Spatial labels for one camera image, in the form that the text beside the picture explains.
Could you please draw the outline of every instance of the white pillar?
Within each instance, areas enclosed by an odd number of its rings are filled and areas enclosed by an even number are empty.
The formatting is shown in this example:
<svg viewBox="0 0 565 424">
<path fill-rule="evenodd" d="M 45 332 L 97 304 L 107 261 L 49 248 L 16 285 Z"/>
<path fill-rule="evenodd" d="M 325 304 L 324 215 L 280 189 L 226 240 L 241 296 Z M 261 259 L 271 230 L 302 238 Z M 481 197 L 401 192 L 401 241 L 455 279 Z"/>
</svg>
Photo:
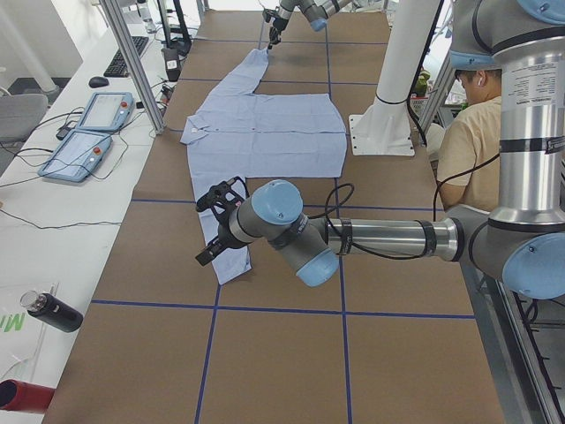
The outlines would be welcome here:
<svg viewBox="0 0 565 424">
<path fill-rule="evenodd" d="M 0 31 L 6 37 L 6 40 L 13 47 L 16 54 L 24 63 L 29 73 L 34 77 L 35 81 L 44 93 L 58 92 L 59 87 L 55 85 L 43 65 L 41 64 L 35 52 L 27 44 L 24 35 L 14 26 L 6 10 L 0 2 Z"/>
<path fill-rule="evenodd" d="M 350 116 L 353 155 L 414 155 L 405 100 L 440 4 L 399 2 L 374 102 L 364 115 Z"/>
</svg>

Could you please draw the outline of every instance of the beige shirt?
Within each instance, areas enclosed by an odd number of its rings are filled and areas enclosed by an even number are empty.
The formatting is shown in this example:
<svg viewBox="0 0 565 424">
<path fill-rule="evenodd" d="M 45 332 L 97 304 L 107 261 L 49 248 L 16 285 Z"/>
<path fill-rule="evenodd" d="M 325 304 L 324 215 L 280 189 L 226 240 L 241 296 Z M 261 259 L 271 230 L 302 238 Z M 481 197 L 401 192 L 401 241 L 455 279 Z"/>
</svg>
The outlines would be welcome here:
<svg viewBox="0 0 565 424">
<path fill-rule="evenodd" d="M 501 97 L 461 111 L 445 133 L 440 148 L 438 181 L 488 161 L 499 152 Z M 447 184 L 466 186 L 462 203 L 491 211 L 498 205 L 500 160 Z"/>
</svg>

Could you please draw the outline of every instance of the light blue shirt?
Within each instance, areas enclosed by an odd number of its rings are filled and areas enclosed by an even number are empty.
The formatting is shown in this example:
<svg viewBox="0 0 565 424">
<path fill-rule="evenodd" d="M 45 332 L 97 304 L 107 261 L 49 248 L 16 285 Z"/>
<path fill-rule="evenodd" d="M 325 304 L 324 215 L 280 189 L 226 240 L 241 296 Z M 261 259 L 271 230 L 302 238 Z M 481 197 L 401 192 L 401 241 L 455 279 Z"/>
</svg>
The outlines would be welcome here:
<svg viewBox="0 0 565 424">
<path fill-rule="evenodd" d="M 345 126 L 329 95 L 255 95 L 267 67 L 267 49 L 252 50 L 187 118 L 181 142 L 196 199 L 235 176 L 341 175 Z M 200 214 L 200 223 L 206 242 L 217 235 L 211 212 Z M 247 249 L 229 249 L 213 264 L 220 284 L 251 269 Z"/>
</svg>

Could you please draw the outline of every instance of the table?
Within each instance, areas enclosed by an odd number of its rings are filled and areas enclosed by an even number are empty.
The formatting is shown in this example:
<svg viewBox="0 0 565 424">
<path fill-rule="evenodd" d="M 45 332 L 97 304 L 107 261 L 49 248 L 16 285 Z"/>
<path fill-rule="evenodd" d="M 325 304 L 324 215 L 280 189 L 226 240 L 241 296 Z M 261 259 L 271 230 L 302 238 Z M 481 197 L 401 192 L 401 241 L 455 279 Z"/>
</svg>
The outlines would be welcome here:
<svg viewBox="0 0 565 424">
<path fill-rule="evenodd" d="M 149 44 L 141 62 L 151 85 L 166 79 L 161 44 L 152 34 L 146 34 L 142 25 L 131 25 L 132 35 L 147 35 Z M 69 81 L 45 119 L 85 106 L 94 91 L 129 91 L 139 100 L 131 78 L 110 79 L 109 86 L 93 90 L 87 84 L 91 77 L 102 75 L 117 51 L 117 44 L 108 31 L 93 48 L 88 58 Z M 154 88 L 157 94 L 160 86 Z M 134 110 L 135 117 L 140 110 Z M 25 148 L 54 149 L 59 140 L 57 128 L 64 117 L 38 128 Z M 0 187 L 4 210 L 39 225 L 64 225 L 76 222 L 122 222 L 132 196 L 132 189 L 152 146 L 154 134 L 146 114 L 121 132 L 129 145 L 121 163 L 111 172 L 125 149 L 118 136 L 95 171 L 106 176 L 102 181 L 87 178 L 80 184 L 65 184 L 37 178 L 23 184 Z M 27 160 L 40 163 L 47 156 L 24 154 Z M 31 168 L 15 159 L 0 178 L 0 186 L 36 177 L 37 168 Z M 28 224 L 0 214 L 0 254 L 2 280 L 0 287 L 17 284 L 58 284 L 58 298 L 85 313 L 100 278 L 119 225 L 72 227 L 64 230 L 37 230 Z M 47 327 L 37 360 L 32 382 L 56 387 L 69 357 L 77 333 L 63 333 Z M 3 424 L 41 422 L 42 416 L 24 413 L 0 412 Z"/>
<path fill-rule="evenodd" d="M 256 93 L 329 92 L 347 120 L 373 101 L 388 34 L 379 13 L 337 14 L 320 33 L 296 16 Z M 264 240 L 222 287 L 193 259 L 185 119 L 267 29 L 259 12 L 209 11 L 199 36 L 44 422 L 502 423 L 457 264 L 351 256 L 310 289 Z M 433 173 L 415 153 L 349 153 L 340 178 L 292 182 L 309 214 L 352 182 L 341 216 L 431 219 Z"/>
</svg>

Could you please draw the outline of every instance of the person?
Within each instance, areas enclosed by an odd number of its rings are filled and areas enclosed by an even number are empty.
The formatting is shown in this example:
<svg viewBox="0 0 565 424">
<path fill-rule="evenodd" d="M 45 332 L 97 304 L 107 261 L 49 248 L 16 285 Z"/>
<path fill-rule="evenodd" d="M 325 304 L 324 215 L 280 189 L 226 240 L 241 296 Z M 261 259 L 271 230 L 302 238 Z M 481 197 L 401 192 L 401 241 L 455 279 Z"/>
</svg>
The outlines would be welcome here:
<svg viewBox="0 0 565 424">
<path fill-rule="evenodd" d="M 441 143 L 437 180 L 441 182 L 496 156 L 501 137 L 501 75 L 498 70 L 456 71 L 469 107 L 462 110 L 447 129 Z M 463 203 L 492 211 L 498 205 L 500 161 L 440 186 L 447 210 Z"/>
</svg>

